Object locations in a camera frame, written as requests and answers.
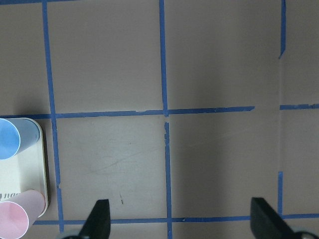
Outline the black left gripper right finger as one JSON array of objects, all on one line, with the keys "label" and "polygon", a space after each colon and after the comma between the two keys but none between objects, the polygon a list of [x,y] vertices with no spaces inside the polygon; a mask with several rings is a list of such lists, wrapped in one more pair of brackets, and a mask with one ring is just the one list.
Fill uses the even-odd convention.
[{"label": "black left gripper right finger", "polygon": [[250,229],[256,239],[299,238],[264,198],[251,199]]}]

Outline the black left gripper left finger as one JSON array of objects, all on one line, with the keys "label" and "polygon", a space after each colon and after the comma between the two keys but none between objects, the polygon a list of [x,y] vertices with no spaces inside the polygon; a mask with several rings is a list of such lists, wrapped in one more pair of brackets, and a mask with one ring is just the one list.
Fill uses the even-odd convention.
[{"label": "black left gripper left finger", "polygon": [[80,239],[108,239],[110,236],[110,204],[98,200],[78,234]]}]

